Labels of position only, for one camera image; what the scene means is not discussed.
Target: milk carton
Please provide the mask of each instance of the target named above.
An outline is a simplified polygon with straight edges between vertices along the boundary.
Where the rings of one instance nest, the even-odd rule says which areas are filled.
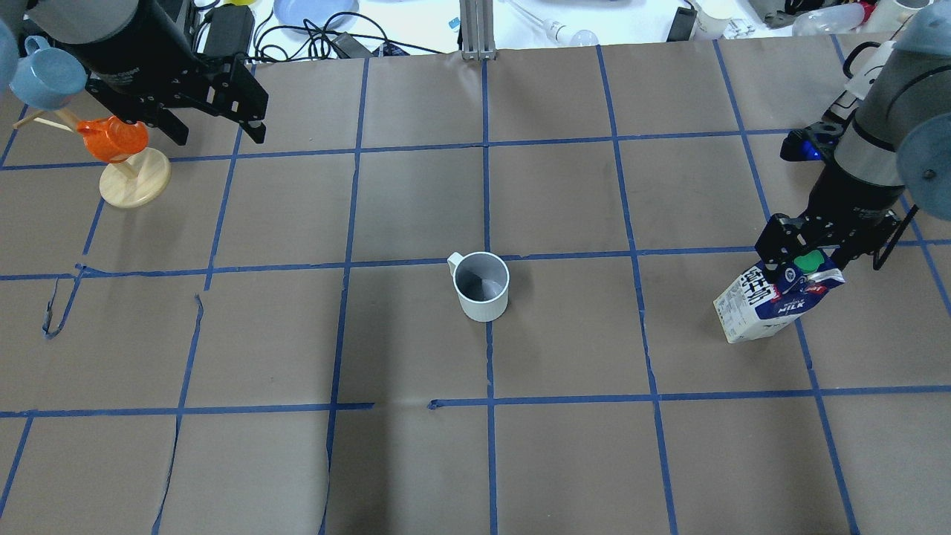
[[[776,334],[819,304],[830,289],[845,283],[842,272],[821,250],[780,267],[775,284],[763,271],[763,262],[757,262],[713,302],[731,344]]]

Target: white cup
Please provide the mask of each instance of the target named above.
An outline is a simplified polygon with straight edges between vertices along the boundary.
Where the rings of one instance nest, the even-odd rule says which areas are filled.
[[[693,39],[703,41],[723,37],[733,15],[732,3],[728,0],[705,0],[699,8]]]
[[[459,296],[462,311],[477,322],[491,322],[502,315],[509,304],[509,267],[491,252],[454,252],[449,257],[449,272]]]

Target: wooden base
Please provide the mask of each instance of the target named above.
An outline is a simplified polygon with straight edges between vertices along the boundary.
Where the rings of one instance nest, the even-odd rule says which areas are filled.
[[[116,208],[136,208],[158,197],[171,176],[168,158],[147,148],[122,164],[106,166],[99,177],[99,192]]]

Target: orange cup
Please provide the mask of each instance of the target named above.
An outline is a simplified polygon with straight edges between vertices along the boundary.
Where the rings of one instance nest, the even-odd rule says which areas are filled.
[[[89,154],[109,164],[119,164],[132,154],[145,150],[148,145],[148,130],[141,122],[127,125],[112,115],[106,119],[80,121],[76,131],[83,135],[83,143]]]

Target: plastic bottle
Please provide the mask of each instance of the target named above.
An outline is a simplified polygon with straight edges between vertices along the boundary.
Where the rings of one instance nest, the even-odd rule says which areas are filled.
[[[873,9],[874,6],[865,2],[855,2],[810,11],[796,17],[796,22],[792,24],[792,34],[844,33],[868,20]]]

